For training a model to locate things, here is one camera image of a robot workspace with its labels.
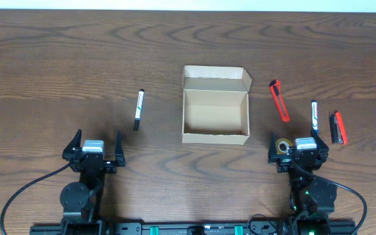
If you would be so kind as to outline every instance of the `wooden table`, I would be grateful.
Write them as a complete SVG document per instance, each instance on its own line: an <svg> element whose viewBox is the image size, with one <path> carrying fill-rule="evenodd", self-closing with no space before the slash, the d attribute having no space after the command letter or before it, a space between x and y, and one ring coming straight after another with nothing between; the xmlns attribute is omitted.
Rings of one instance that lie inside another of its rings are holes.
<svg viewBox="0 0 376 235"><path fill-rule="evenodd" d="M251 137L244 146L181 143L184 65L245 67ZM291 122L268 84L282 81ZM139 131L137 93L146 90ZM108 176L107 218L247 220L291 213L287 174L267 163L270 133L309 136L319 102L328 161L317 172L361 193L376 234L376 14L0 10L0 213L20 187L65 165L63 148L123 133L127 166ZM349 145L330 144L340 110ZM58 223L66 170L24 191L8 209L8 234ZM338 190L333 218L359 221L361 202Z"/></svg>

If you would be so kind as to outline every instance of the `box lid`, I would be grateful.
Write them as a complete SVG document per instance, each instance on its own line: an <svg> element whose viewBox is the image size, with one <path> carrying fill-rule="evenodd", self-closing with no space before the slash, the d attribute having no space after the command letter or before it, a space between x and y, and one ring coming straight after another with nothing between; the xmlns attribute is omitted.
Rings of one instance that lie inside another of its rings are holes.
<svg viewBox="0 0 376 235"><path fill-rule="evenodd" d="M242 67L186 65L183 69L184 90L248 92L252 79Z"/></svg>

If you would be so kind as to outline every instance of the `red and black stapler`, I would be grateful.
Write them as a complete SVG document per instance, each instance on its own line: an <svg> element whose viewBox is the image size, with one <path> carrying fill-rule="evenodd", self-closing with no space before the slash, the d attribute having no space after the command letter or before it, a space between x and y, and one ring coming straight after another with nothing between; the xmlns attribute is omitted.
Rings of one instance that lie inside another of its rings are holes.
<svg viewBox="0 0 376 235"><path fill-rule="evenodd" d="M347 144L347 135L345 125L343 124L342 115L339 112L329 114L330 134L332 135L333 144Z"/></svg>

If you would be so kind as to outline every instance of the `open box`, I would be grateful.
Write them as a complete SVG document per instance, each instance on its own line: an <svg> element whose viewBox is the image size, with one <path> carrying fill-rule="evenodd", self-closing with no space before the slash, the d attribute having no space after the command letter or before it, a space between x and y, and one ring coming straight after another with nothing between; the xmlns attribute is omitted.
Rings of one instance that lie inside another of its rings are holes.
<svg viewBox="0 0 376 235"><path fill-rule="evenodd" d="M187 65L182 75L182 142L244 144L252 79L241 67Z"/></svg>

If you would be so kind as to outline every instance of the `red object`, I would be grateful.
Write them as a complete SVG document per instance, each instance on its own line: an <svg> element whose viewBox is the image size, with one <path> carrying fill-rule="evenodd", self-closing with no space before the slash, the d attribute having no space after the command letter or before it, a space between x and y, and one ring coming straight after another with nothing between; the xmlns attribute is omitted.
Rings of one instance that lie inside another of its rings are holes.
<svg viewBox="0 0 376 235"><path fill-rule="evenodd" d="M281 82L279 80L274 80L270 83L269 89L271 90L272 97L274 98L275 104L277 105L277 109L281 119L284 122L290 121L290 116L287 111L287 107L284 104L284 99L282 99L281 95Z"/></svg>
<svg viewBox="0 0 376 235"><path fill-rule="evenodd" d="M343 124L342 115L339 112L335 113L337 124L339 125L340 134L342 135L343 145L347 144L347 135L345 125Z"/></svg>

